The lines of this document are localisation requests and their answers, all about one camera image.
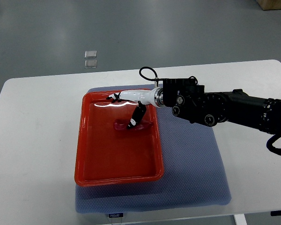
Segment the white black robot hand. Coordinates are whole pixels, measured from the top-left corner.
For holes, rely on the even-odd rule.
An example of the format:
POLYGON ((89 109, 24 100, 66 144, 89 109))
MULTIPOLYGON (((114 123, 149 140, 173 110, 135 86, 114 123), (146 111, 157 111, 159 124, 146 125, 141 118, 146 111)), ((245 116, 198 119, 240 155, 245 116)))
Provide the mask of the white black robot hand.
POLYGON ((147 111, 145 105, 160 107, 160 104, 157 102, 157 94, 159 91, 159 88, 154 88, 152 90, 124 90, 122 92, 117 92, 109 95, 106 100, 110 100, 111 103, 120 102, 121 100, 141 103, 136 106, 130 118, 130 122, 127 125, 127 129, 132 129, 143 119, 147 111))

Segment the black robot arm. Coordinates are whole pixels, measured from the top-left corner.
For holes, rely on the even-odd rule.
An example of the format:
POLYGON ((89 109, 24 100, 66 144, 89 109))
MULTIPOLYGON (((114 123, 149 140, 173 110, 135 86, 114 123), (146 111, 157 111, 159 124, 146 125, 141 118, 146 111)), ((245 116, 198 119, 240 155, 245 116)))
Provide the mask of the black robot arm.
POLYGON ((161 87, 152 90, 123 90, 107 97, 112 102, 138 103, 128 129, 142 120, 146 105, 170 107, 178 118, 213 127, 231 122, 272 134, 267 149, 281 156, 281 99, 252 97, 241 89, 231 92, 204 91, 194 76, 179 79, 163 79, 161 87))

